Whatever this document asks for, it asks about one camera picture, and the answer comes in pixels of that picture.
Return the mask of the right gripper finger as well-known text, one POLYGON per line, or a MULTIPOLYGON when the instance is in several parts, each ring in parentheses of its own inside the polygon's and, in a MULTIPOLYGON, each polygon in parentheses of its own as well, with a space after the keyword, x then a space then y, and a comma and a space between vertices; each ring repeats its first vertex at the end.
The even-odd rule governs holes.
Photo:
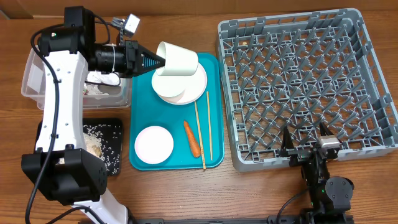
POLYGON ((321 136, 331 136, 331 135, 333 135, 333 133, 329 130, 329 128, 327 127, 327 125, 324 122, 321 122, 319 124, 319 128, 320 128, 321 136))
POLYGON ((290 135, 289 129, 287 126, 283 128, 283 139, 282 139, 282 150, 294 149, 294 144, 292 141, 292 137, 290 135))

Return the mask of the white paper cup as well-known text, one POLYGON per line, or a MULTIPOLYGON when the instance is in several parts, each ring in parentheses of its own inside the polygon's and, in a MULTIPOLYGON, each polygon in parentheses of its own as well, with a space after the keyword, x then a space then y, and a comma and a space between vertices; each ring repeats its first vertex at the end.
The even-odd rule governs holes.
POLYGON ((165 65, 156 70, 159 76, 191 76, 198 68, 198 55, 192 50, 161 42, 156 54, 165 60, 165 65))

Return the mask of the white tissue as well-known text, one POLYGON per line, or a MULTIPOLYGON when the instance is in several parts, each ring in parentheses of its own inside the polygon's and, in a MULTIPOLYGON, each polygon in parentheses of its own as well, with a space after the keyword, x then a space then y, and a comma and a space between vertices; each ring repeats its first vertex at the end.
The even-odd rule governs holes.
POLYGON ((101 86, 119 87, 121 79, 117 73, 89 72, 83 86, 84 95, 108 95, 100 90, 101 86))

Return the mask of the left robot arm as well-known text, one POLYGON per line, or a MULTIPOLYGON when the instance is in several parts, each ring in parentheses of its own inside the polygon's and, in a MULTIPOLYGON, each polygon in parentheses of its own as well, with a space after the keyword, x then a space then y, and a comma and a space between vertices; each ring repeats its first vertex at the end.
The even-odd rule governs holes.
POLYGON ((105 163, 86 149, 83 136, 83 87, 90 72, 132 78, 165 65, 164 58, 132 40, 139 19, 115 18, 116 45, 96 41, 100 17, 83 6, 66 7, 62 24, 34 33, 32 50, 44 63, 45 104, 35 149, 21 167, 33 193, 81 211, 94 223, 134 223, 130 209, 107 188, 105 163))

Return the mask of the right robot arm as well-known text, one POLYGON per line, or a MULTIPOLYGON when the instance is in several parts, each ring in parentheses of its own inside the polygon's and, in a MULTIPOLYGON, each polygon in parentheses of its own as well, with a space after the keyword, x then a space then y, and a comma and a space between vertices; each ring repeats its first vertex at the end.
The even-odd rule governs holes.
POLYGON ((301 167, 307 188, 283 204, 276 223, 354 223, 354 218, 346 214, 351 209, 354 183, 346 177, 332 177, 327 168, 327 161, 338 157, 341 141, 324 123, 319 123, 319 129, 321 136, 309 151, 296 149, 288 127, 283 129, 279 155, 290 158, 289 166, 301 167), (312 206, 302 209, 297 216, 283 216, 286 206, 305 193, 309 193, 312 206))

